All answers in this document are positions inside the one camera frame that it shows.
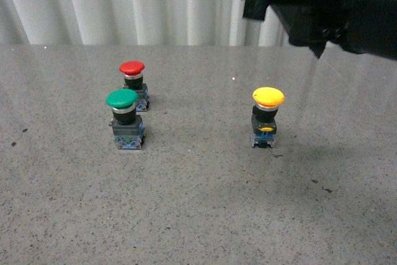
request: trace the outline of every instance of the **red button cap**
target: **red button cap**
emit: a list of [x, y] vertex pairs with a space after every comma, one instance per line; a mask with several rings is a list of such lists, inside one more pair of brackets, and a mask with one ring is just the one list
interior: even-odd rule
[[127, 61], [120, 65], [120, 71], [127, 76], [136, 76], [143, 71], [145, 65], [140, 61]]

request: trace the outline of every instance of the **white curtain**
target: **white curtain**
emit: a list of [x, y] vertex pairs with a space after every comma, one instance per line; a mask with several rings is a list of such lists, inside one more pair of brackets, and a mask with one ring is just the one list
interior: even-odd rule
[[278, 18], [242, 19], [242, 0], [0, 0], [0, 43], [288, 44]]

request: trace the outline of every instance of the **granite table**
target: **granite table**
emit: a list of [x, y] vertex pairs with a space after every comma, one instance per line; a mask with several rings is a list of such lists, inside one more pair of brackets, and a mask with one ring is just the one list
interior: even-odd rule
[[[0, 46], [1, 264], [397, 264], [397, 62], [305, 48]], [[145, 63], [146, 142], [108, 93]], [[279, 88], [275, 148], [252, 92]]]

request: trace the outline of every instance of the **yellow button cap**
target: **yellow button cap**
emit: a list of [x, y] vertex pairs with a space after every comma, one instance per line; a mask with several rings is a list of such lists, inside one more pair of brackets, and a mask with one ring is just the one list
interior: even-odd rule
[[254, 100], [266, 107], [275, 107], [284, 102], [284, 94], [276, 88], [261, 87], [254, 91], [252, 94]]

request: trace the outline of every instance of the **green button cap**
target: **green button cap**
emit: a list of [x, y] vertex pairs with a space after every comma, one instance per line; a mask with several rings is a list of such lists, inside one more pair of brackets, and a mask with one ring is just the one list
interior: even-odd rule
[[106, 104], [116, 109], [132, 106], [138, 100], [138, 94], [131, 89], [119, 89], [107, 96]]

